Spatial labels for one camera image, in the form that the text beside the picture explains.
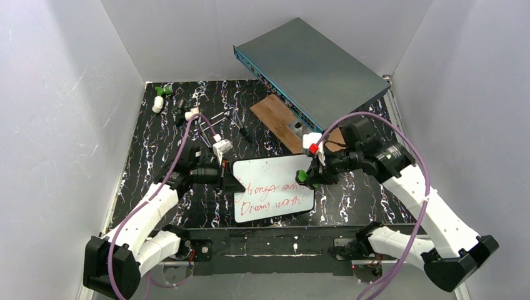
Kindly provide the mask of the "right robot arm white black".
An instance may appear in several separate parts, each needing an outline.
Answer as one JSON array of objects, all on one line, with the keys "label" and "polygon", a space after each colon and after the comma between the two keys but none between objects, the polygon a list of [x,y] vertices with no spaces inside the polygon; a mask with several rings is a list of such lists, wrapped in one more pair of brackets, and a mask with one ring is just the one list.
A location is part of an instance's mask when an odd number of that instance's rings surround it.
[{"label": "right robot arm white black", "polygon": [[343,122],[339,131],[344,144],[338,151],[326,147],[321,133],[302,137],[302,150],[311,163],[296,173],[296,182],[315,189],[337,183],[342,173],[362,170],[396,196],[416,223],[411,234],[402,234],[373,221],[352,241],[330,248],[337,258],[391,256],[397,266],[416,266],[439,289],[452,292],[498,250],[492,236],[478,234],[445,203],[408,148],[381,137],[364,117]]}]

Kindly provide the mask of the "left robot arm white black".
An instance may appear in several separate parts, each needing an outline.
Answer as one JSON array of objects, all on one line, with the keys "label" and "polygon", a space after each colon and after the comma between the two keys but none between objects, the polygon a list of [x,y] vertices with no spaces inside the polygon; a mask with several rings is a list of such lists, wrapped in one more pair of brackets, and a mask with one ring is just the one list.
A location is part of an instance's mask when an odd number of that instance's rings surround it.
[{"label": "left robot arm white black", "polygon": [[107,297],[130,299],[141,278],[169,256],[180,253],[189,240],[187,229],[155,227],[195,184],[210,184],[221,193],[245,190],[223,154],[232,148],[226,139],[211,148],[190,142],[179,157],[168,161],[154,178],[146,195],[116,228],[86,244],[82,284]]}]

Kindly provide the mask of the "green whiteboard eraser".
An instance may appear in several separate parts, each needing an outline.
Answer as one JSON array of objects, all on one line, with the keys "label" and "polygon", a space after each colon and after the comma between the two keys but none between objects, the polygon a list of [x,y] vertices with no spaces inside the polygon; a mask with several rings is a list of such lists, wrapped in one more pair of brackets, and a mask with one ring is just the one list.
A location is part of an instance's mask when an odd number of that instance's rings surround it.
[{"label": "green whiteboard eraser", "polygon": [[300,185],[304,186],[308,189],[315,190],[319,187],[318,183],[314,183],[311,181],[311,178],[307,174],[306,171],[303,170],[297,170],[295,175],[295,182]]}]

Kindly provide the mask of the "white pipe elbow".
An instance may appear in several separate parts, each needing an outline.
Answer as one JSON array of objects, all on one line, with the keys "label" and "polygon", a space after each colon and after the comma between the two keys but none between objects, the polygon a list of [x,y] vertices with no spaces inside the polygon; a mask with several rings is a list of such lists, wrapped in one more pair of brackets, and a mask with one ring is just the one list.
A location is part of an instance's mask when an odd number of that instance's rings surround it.
[{"label": "white pipe elbow", "polygon": [[152,111],[155,114],[160,113],[164,107],[164,98],[162,96],[156,96],[152,105]]}]

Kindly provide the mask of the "small whiteboard red writing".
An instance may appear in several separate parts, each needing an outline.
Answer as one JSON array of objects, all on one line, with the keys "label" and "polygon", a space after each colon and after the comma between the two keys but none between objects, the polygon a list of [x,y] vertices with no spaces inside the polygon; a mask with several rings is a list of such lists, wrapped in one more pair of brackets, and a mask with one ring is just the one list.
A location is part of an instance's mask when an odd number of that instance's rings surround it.
[{"label": "small whiteboard red writing", "polygon": [[245,188],[234,194],[234,220],[246,223],[312,210],[314,191],[295,180],[296,172],[310,163],[303,154],[234,162],[233,174]]}]

